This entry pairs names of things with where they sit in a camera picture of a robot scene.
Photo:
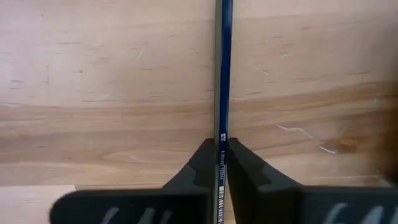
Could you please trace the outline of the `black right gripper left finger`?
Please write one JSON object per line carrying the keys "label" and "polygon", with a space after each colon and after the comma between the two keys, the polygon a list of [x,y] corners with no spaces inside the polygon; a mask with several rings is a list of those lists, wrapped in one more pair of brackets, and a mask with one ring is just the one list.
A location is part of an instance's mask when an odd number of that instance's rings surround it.
{"label": "black right gripper left finger", "polygon": [[205,139],[193,156],[158,189],[77,190],[50,210],[52,224],[211,223],[215,142]]}

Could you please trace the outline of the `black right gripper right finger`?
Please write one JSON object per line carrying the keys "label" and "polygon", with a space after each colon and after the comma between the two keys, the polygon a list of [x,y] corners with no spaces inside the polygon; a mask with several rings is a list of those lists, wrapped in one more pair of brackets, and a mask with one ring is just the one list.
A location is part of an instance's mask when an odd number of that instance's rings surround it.
{"label": "black right gripper right finger", "polygon": [[397,224],[397,189],[302,185],[236,138],[228,183],[236,223]]}

